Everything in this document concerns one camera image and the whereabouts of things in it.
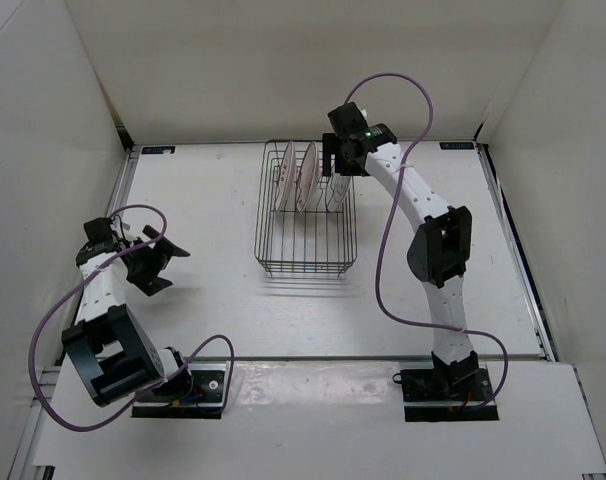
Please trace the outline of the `green rimmed white plate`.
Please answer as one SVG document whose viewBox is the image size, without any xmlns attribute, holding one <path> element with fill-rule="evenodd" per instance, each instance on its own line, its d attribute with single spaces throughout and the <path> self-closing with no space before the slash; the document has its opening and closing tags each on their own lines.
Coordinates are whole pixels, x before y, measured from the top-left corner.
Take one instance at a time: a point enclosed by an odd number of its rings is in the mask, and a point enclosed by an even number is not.
<svg viewBox="0 0 606 480">
<path fill-rule="evenodd" d="M 349 192 L 350 176 L 333 174 L 326 188 L 325 204 L 327 212 L 336 212 L 343 204 Z"/>
</svg>

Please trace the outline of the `wire dish rack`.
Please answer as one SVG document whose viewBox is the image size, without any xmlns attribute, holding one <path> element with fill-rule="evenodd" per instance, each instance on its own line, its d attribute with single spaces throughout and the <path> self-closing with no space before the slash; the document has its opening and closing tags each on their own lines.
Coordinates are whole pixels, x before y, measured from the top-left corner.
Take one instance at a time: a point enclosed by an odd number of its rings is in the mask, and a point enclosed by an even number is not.
<svg viewBox="0 0 606 480">
<path fill-rule="evenodd" d="M 271 277 L 342 277 L 358 255 L 354 184 L 350 184 L 341 207 L 336 212 L 327 212 L 325 196 L 331 177 L 321 174 L 322 144 L 315 142 L 318 151 L 315 187 L 306 209 L 297 212 L 299 170 L 310 141 L 293 141 L 296 171 L 292 191 L 285 209 L 276 211 L 279 166 L 288 142 L 269 140 L 264 145 L 254 236 L 255 260 Z"/>
</svg>

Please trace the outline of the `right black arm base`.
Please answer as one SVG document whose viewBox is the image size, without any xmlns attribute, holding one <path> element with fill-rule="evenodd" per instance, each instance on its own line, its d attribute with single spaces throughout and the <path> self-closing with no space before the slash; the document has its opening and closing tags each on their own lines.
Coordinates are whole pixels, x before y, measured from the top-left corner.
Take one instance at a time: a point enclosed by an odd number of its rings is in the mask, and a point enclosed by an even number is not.
<svg viewBox="0 0 606 480">
<path fill-rule="evenodd" d="M 404 369 L 395 373 L 393 382 L 402 389 L 406 422 L 487 422 L 498 421 L 494 401 L 482 406 L 493 393 L 488 370 L 450 388 L 437 378 L 436 370 Z"/>
</svg>

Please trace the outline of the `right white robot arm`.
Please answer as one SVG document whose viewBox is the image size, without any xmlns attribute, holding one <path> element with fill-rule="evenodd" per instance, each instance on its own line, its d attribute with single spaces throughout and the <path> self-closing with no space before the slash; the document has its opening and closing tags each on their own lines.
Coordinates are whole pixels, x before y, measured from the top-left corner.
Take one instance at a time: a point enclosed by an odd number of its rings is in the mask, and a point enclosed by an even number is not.
<svg viewBox="0 0 606 480">
<path fill-rule="evenodd" d="M 471 253 L 472 215 L 453 207 L 408 164 L 396 136 L 383 124 L 358 121 L 333 128 L 339 174 L 367 174 L 376 179 L 411 225 L 406 260 L 422 284 L 430 311 L 426 325 L 434 331 L 432 387 L 443 399 L 463 393 L 479 370 L 469 339 L 463 279 Z"/>
</svg>

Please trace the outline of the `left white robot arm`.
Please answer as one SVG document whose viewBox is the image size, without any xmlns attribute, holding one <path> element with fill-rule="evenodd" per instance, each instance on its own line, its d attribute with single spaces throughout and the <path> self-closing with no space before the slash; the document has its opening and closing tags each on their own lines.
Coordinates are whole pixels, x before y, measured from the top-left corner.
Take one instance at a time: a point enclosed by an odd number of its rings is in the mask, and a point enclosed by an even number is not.
<svg viewBox="0 0 606 480">
<path fill-rule="evenodd" d="M 90 397 L 105 407 L 151 385 L 154 396 L 181 400 L 189 395 L 193 377 L 180 353 L 154 346 L 127 306 L 130 283 L 151 297 L 170 287 L 160 276 L 173 257 L 190 253 L 163 238 L 153 246 L 142 239 L 120 238 L 115 230 L 92 227 L 90 240 L 76 257 L 83 288 L 76 323 L 61 340 Z"/>
</svg>

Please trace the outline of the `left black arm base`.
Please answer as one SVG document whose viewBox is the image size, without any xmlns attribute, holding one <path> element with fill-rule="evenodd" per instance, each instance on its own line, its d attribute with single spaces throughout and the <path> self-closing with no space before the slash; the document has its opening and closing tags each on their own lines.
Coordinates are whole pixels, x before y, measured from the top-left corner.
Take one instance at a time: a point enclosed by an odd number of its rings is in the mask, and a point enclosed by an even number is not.
<svg viewBox="0 0 606 480">
<path fill-rule="evenodd" d="M 226 363 L 191 363 L 176 379 L 134 403 L 131 417 L 139 419 L 220 419 L 227 394 Z"/>
</svg>

